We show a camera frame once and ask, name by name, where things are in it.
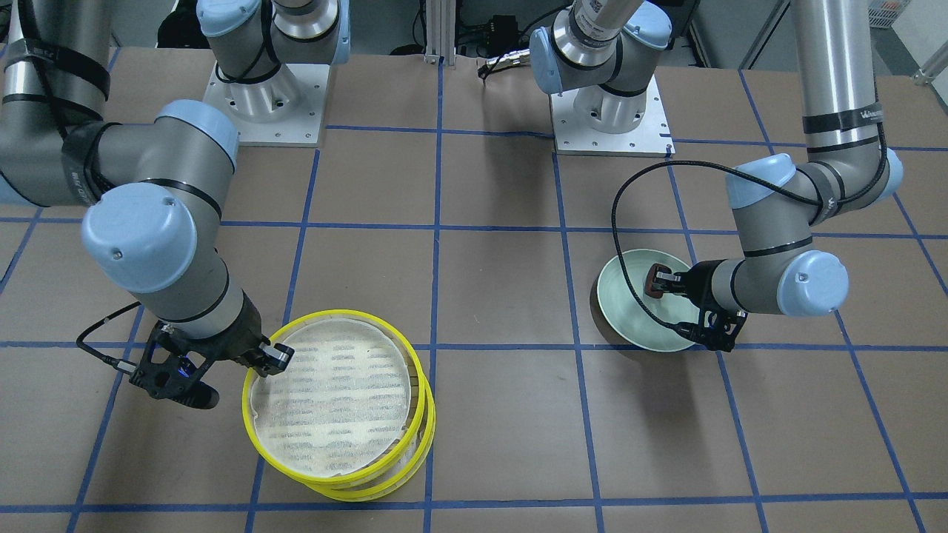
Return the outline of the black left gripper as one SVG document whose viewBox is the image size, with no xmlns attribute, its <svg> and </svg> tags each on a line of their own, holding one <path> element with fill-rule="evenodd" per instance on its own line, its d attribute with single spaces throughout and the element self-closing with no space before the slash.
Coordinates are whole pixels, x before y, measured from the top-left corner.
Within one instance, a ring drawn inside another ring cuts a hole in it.
<svg viewBox="0 0 948 533">
<path fill-rule="evenodd" d="M 745 311 L 727 310 L 713 296 L 713 274 L 722 260 L 695 264 L 677 274 L 655 271 L 651 275 L 653 294 L 684 294 L 698 308 L 698 323 L 678 323 L 678 336 L 710 351 L 730 352 L 747 320 Z"/>
</svg>

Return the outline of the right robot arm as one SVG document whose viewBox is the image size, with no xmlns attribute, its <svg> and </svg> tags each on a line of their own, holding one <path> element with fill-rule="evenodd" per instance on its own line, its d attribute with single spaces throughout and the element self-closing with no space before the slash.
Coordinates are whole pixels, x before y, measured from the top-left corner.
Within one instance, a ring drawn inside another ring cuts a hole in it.
<svg viewBox="0 0 948 533">
<path fill-rule="evenodd" d="M 83 206 L 82 245 L 136 306 L 156 315 L 139 362 L 77 347 L 155 399 L 210 409 L 203 381 L 217 361 L 261 377 L 294 351 L 261 317 L 216 252 L 237 166 L 235 121 L 295 113 L 304 95 L 291 64 L 348 60 L 346 1 L 199 1 L 201 33 L 233 111 L 197 100 L 166 104 L 152 124 L 105 121 L 110 95 L 106 1 L 13 1 L 4 48 L 2 202 Z"/>
</svg>

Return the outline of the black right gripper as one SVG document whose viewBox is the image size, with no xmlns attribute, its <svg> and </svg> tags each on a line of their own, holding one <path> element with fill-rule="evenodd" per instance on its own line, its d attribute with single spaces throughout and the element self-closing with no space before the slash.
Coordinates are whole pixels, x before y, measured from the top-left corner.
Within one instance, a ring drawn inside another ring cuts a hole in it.
<svg viewBox="0 0 948 533">
<path fill-rule="evenodd" d="M 246 295 L 234 324 L 210 338 L 186 338 L 169 323 L 157 321 L 138 366 L 129 377 L 155 399 L 170 399 L 193 409 L 211 409 L 219 394 L 202 381 L 217 361 L 234 361 L 271 377 L 287 370 L 294 348 L 270 344 L 261 333 L 261 318 Z"/>
</svg>

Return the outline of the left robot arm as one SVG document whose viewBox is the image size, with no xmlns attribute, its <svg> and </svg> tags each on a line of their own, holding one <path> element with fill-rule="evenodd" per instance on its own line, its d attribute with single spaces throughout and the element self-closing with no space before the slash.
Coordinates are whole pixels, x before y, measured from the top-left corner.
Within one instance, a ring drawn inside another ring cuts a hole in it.
<svg viewBox="0 0 948 533">
<path fill-rule="evenodd" d="M 630 343 L 656 352 L 694 345 L 728 352 L 748 314 L 826 316 L 849 294 L 849 273 L 810 230 L 893 195 L 904 169 L 887 147 L 864 1 L 792 1 L 802 130 L 808 158 L 774 154 L 721 171 L 742 254 L 684 266 L 655 250 L 615 255 L 595 288 L 601 314 Z M 672 24 L 647 1 L 575 1 L 530 36 L 541 91 L 573 94 L 578 123 L 627 136 L 647 115 L 649 84 Z"/>
</svg>

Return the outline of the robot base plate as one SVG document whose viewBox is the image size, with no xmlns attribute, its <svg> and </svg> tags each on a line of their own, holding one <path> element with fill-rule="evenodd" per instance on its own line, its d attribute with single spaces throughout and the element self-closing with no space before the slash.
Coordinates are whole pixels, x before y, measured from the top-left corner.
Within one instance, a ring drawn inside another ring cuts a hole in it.
<svg viewBox="0 0 948 533">
<path fill-rule="evenodd" d="M 316 148 L 321 144 L 331 73 L 325 64 L 283 64 L 268 80 L 237 84 L 224 82 L 216 67 L 203 102 L 231 119 L 243 146 Z"/>
<path fill-rule="evenodd" d="M 556 93 L 550 111 L 560 155 L 666 158 L 676 152 L 655 77 L 646 92 L 629 98 L 601 87 Z"/>
</svg>

